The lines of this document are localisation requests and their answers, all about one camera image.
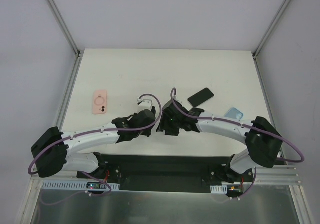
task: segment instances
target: light blue phone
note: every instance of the light blue phone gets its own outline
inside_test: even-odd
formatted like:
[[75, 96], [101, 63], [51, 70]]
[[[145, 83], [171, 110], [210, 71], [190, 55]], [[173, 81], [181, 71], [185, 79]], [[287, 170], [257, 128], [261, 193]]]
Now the light blue phone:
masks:
[[226, 118], [241, 120], [244, 117], [244, 114], [237, 108], [232, 107], [224, 116]]

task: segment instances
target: silver metal sheet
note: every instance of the silver metal sheet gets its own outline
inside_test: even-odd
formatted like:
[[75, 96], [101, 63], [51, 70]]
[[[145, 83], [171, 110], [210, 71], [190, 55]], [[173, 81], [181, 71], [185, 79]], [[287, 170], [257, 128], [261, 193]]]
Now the silver metal sheet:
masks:
[[[53, 203], [74, 191], [41, 190]], [[104, 197], [80, 193], [54, 206], [37, 205], [33, 224], [297, 224], [288, 186], [254, 186], [238, 200], [224, 195], [166, 192], [112, 192]]]

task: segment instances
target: metal frame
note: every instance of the metal frame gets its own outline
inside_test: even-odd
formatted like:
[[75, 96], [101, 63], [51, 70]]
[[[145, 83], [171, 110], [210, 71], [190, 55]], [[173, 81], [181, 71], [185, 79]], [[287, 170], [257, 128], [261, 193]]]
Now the metal frame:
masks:
[[253, 56], [254, 58], [257, 58], [257, 56], [260, 54], [261, 50], [264, 48], [267, 40], [270, 38], [271, 34], [274, 32], [276, 29], [277, 25], [279, 24], [281, 18], [285, 14], [288, 6], [292, 0], [284, 0], [283, 3], [281, 4], [279, 10], [275, 14], [273, 20], [271, 21], [271, 24], [269, 25], [268, 29], [266, 30], [266, 33], [264, 34], [262, 40], [260, 41], [256, 51], [254, 52]]
[[[64, 97], [62, 104], [59, 108], [58, 116], [56, 118], [56, 125], [61, 128], [64, 123], [64, 119], [68, 110], [68, 105], [71, 99], [72, 91], [77, 79], [78, 71], [80, 68], [83, 51], [80, 51], [76, 42], [74, 41], [58, 7], [54, 0], [46, 0], [48, 6], [50, 7], [52, 14], [54, 15], [57, 23], [59, 24], [61, 31], [63, 32], [65, 38], [67, 39], [69, 45], [72, 50], [76, 54], [76, 61], [72, 69], [72, 73], [70, 75], [67, 88], [64, 92]], [[261, 39], [256, 51], [253, 54], [254, 63], [256, 67], [256, 71], [259, 77], [259, 81], [261, 84], [262, 92], [264, 95], [265, 103], [267, 105], [268, 113], [270, 116], [271, 123], [275, 125], [274, 118], [272, 115], [272, 111], [269, 104], [269, 98], [267, 91], [265, 89], [263, 77], [259, 70], [259, 65], [257, 63], [257, 56], [261, 53], [263, 47], [266, 42], [270, 38], [271, 34], [279, 24], [282, 16], [286, 12], [288, 6], [292, 0], [284, 0], [281, 4], [278, 12], [273, 18], [271, 24], [269, 25], [266, 33]], [[47, 178], [46, 180], [69, 180], [69, 181], [77, 181], [76, 172], [60, 172], [59, 174]], [[34, 175], [30, 179], [30, 183], [27, 189], [27, 193], [22, 203], [22, 207], [18, 214], [17, 223], [28, 224], [31, 223], [35, 208], [37, 205], [38, 196], [40, 193], [40, 189], [43, 185], [43, 179], [39, 178], [38, 175]], [[305, 192], [302, 186], [302, 182], [300, 180], [297, 169], [294, 166], [286, 165], [286, 166], [275, 166], [274, 169], [266, 169], [266, 168], [257, 168], [257, 185], [286, 185], [290, 186], [290, 190], [292, 193], [293, 202], [295, 205], [295, 209], [299, 218], [300, 223], [308, 224], [314, 223], [313, 217], [310, 212], [310, 207], [307, 203]]]
[[60, 26], [61, 31], [63, 32], [63, 34], [64, 34], [66, 40], [68, 41], [69, 45], [71, 46], [72, 50], [74, 51], [74, 53], [76, 55], [80, 54], [80, 50], [79, 50], [75, 40], [73, 39], [73, 37], [72, 37], [62, 15], [57, 7], [55, 0], [46, 0], [46, 1], [52, 11], [52, 14], [55, 17], [56, 22]]

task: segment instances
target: white object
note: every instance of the white object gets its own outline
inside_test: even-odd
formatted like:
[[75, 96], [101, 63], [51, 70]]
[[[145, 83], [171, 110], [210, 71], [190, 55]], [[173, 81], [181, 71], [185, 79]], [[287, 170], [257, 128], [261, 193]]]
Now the white object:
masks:
[[[215, 117], [215, 118], [223, 118], [233, 122], [236, 122], [232, 118], [221, 117], [217, 115], [213, 115], [212, 113], [205, 111], [201, 113], [200, 117]], [[246, 124], [248, 126], [252, 126], [251, 120], [242, 120], [239, 121], [241, 126]], [[250, 132], [250, 129], [247, 127], [241, 127], [234, 125], [232, 123], [218, 121], [218, 120], [199, 120], [196, 124], [196, 127], [200, 132], [203, 133], [213, 133], [218, 134], [227, 138], [234, 139], [239, 142], [240, 144], [246, 144], [246, 136], [245, 134]], [[230, 163], [230, 168], [235, 171], [236, 173], [243, 174], [250, 168], [259, 167], [249, 156], [248, 149], [236, 154]]]
[[211, 194], [227, 194], [227, 185], [212, 185], [210, 186]]
[[142, 112], [142, 111], [144, 111], [144, 110], [149, 110], [149, 111], [151, 111], [152, 106], [153, 106], [152, 100], [143, 99], [143, 100], [140, 102], [140, 104], [138, 104], [138, 111], [137, 111], [137, 113]]
[[66, 157], [66, 164], [61, 171], [77, 171], [92, 173], [99, 167], [99, 162], [93, 153], [73, 153]]
[[[71, 140], [64, 141], [64, 144], [69, 146], [67, 150], [67, 153], [68, 153], [67, 156], [88, 148], [98, 147], [100, 145], [105, 145], [105, 144], [117, 143], [120, 137], [117, 131], [104, 131], [104, 129], [116, 129], [116, 128], [117, 127], [115, 124], [108, 123], [106, 125], [94, 127], [88, 130], [64, 132], [63, 135], [61, 136], [62, 138], [72, 137]], [[93, 130], [99, 130], [99, 129], [101, 130], [100, 132], [86, 134], [80, 137], [75, 137], [75, 135], [77, 134], [81, 134], [81, 133], [93, 131]]]

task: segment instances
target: black smartphone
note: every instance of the black smartphone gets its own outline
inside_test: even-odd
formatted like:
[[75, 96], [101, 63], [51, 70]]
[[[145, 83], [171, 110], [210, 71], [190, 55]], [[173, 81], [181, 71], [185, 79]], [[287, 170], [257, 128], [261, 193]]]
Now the black smartphone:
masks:
[[212, 91], [209, 90], [209, 88], [205, 88], [201, 91], [199, 91], [197, 94], [194, 94], [193, 96], [188, 98], [188, 102], [194, 107], [200, 106], [202, 103], [205, 103], [209, 99], [213, 98], [215, 94], [212, 93]]

